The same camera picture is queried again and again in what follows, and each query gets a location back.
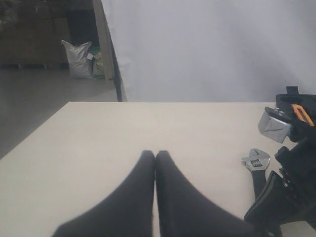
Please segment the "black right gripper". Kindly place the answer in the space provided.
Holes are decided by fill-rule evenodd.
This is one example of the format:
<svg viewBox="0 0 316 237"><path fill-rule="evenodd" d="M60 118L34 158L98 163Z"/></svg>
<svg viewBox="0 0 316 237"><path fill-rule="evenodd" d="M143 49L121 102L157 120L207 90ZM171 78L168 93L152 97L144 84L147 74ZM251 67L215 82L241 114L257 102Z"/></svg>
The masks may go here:
<svg viewBox="0 0 316 237"><path fill-rule="evenodd" d="M300 132L301 140L297 140L292 149L281 147L275 155L288 188L272 171L245 214L245 221L257 227L284 223L291 215L291 198L296 209L294 219L316 221L316 127L299 123L296 130Z"/></svg>

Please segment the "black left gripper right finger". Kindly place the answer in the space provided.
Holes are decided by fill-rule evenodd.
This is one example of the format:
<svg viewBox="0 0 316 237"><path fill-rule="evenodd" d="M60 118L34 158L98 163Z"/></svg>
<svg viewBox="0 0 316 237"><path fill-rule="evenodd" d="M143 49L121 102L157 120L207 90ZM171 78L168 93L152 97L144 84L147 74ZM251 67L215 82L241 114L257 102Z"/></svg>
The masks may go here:
<svg viewBox="0 0 316 237"><path fill-rule="evenodd" d="M156 193L162 237L260 237L252 224L200 193L168 151L156 156Z"/></svg>

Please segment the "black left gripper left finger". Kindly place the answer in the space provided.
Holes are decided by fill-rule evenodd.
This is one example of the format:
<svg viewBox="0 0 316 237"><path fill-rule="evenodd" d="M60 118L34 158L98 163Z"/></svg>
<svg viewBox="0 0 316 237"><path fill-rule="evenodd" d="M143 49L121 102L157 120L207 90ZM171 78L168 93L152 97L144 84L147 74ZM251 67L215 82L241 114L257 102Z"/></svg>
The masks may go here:
<svg viewBox="0 0 316 237"><path fill-rule="evenodd" d="M57 228L55 237L151 237L155 156L141 153L125 180L103 201Z"/></svg>

